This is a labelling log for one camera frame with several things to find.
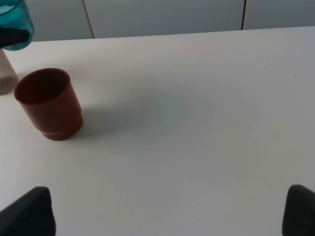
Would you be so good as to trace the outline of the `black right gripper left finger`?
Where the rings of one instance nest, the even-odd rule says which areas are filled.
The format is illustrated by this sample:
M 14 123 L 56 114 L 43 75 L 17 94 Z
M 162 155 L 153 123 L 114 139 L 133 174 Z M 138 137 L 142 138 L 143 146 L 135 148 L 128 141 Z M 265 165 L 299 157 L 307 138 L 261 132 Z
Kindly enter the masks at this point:
M 56 222 L 48 187 L 38 186 L 0 211 L 2 236 L 55 236 Z

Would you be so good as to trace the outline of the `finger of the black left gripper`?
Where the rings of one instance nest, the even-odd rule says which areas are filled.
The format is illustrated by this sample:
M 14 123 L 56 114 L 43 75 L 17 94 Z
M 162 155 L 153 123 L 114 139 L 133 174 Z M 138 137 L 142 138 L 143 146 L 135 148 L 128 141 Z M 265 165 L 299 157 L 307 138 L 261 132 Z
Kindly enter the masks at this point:
M 5 48 L 15 44 L 25 43 L 29 39 L 26 29 L 0 28 L 0 47 Z

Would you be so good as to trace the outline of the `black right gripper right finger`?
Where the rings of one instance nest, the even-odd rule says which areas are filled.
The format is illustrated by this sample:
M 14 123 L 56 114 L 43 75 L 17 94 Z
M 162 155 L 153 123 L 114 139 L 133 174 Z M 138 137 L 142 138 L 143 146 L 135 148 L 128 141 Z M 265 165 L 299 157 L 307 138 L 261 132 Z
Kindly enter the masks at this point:
M 282 235 L 315 235 L 315 193 L 303 185 L 292 185 L 288 190 L 283 214 Z

